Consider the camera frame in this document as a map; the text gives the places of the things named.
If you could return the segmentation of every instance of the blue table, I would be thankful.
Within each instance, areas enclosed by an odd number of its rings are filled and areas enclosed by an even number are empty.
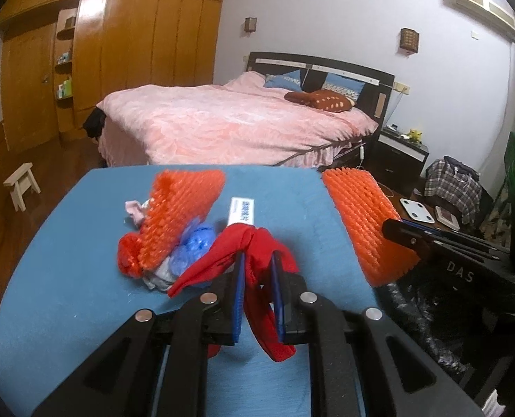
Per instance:
[[[116,247],[131,230],[124,202],[147,199],[162,166],[89,172],[43,224],[18,264],[0,305],[0,395],[29,416],[137,309],[177,309],[197,291],[169,299],[116,267]],[[186,167],[200,170],[208,167]],[[221,167],[225,189],[207,221],[226,225],[233,196],[255,199],[255,224],[290,248],[309,289],[342,309],[373,305],[340,216],[313,170]],[[208,417],[309,415],[306,347],[282,363],[261,350],[244,320],[240,343],[210,359]]]

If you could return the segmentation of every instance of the dark wooden headboard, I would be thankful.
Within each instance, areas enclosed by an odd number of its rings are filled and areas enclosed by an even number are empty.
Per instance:
[[[328,72],[365,82],[356,107],[379,124],[373,134],[375,137],[383,126],[395,79],[394,75],[387,72],[344,61],[265,51],[251,52],[246,70],[272,75],[299,70],[302,89],[306,92],[320,89]]]

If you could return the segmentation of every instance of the yellow toy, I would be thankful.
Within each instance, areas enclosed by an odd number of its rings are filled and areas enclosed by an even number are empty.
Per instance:
[[[410,141],[412,143],[421,144],[421,131],[420,130],[414,130],[413,128],[411,128],[410,131],[408,132],[408,136],[410,137]]]

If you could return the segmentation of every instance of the wooden stool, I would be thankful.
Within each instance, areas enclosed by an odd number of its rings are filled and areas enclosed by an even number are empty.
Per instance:
[[[12,203],[14,204],[14,210],[16,210],[16,212],[17,209],[25,211],[25,203],[22,195],[29,187],[33,188],[37,194],[41,192],[41,188],[37,185],[35,177],[33,177],[33,172],[31,172],[31,166],[33,166],[32,163],[22,164],[4,181],[5,187],[14,187],[14,189],[10,191],[10,195],[12,196]]]

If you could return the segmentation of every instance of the silver screw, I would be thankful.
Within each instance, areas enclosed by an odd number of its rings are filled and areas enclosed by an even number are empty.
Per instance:
[[[383,312],[381,312],[378,308],[369,308],[365,311],[365,316],[370,320],[381,320],[383,316]]]
[[[207,292],[200,296],[200,301],[204,304],[214,304],[217,302],[218,296],[214,293]]]
[[[141,309],[136,312],[136,320],[140,323],[145,323],[153,318],[153,312],[149,309]]]
[[[305,291],[300,295],[300,299],[302,300],[302,302],[311,304],[317,301],[317,295],[314,292]]]

